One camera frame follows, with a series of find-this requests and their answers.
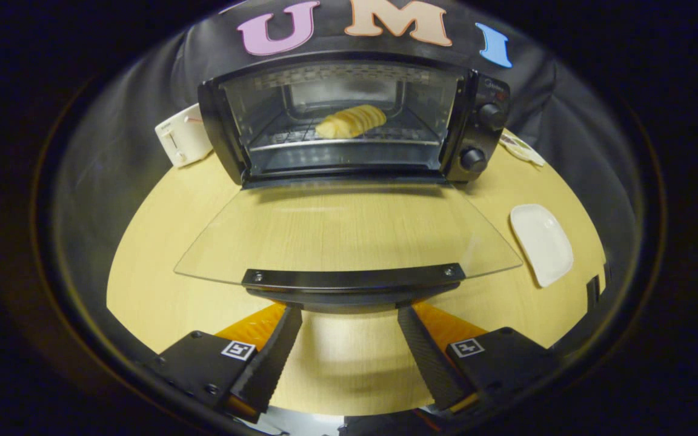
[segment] letter u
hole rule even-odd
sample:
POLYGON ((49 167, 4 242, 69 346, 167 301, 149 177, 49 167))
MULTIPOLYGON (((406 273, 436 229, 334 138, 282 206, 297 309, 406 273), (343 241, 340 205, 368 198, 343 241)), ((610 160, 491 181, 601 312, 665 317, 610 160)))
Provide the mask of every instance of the letter u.
POLYGON ((268 38, 268 20, 274 14, 265 14, 244 22, 236 27, 237 30, 241 31, 244 48, 251 55, 268 56, 299 47, 314 34, 312 9, 318 5, 319 2, 314 1, 298 3, 285 8, 284 12, 293 16, 293 34, 283 39, 277 39, 277 41, 268 38))

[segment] white toaster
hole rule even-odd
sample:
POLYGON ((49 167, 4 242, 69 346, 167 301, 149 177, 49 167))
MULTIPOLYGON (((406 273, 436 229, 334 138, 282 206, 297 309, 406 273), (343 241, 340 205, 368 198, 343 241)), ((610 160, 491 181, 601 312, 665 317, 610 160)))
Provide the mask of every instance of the white toaster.
POLYGON ((176 167, 201 160, 211 151, 198 103, 155 126, 155 135, 176 167))

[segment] orange gripper part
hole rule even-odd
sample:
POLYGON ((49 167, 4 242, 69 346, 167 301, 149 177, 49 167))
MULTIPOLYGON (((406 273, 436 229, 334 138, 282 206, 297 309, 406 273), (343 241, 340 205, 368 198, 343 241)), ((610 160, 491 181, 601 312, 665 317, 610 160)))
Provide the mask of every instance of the orange gripper part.
POLYGON ((427 303, 415 303, 411 306, 443 353, 446 353, 449 344, 487 333, 485 329, 477 328, 468 321, 427 303))
POLYGON ((282 315, 285 314, 285 307, 284 304, 280 303, 271 304, 271 306, 258 310, 249 317, 227 326, 217 332, 215 336, 246 342, 255 345, 255 348, 260 351, 268 342, 282 315))

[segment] blue letter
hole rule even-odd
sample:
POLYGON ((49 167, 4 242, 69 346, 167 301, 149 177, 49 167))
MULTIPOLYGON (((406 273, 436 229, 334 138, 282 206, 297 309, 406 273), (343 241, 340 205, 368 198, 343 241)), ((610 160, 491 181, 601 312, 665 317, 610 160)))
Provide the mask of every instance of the blue letter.
POLYGON ((476 27, 484 33, 484 42, 487 45, 484 50, 481 50, 481 56, 502 67, 512 67, 513 64, 508 61, 508 50, 505 47, 508 38, 480 22, 476 23, 476 27))

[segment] oven door handle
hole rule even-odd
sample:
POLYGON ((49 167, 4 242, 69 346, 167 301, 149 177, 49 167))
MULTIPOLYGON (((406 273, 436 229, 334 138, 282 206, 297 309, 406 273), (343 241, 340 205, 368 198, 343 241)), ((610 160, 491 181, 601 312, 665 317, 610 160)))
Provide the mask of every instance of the oven door handle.
POLYGON ((369 271, 250 268, 241 285, 253 296, 316 312, 372 312, 425 300, 465 280, 458 263, 369 271))

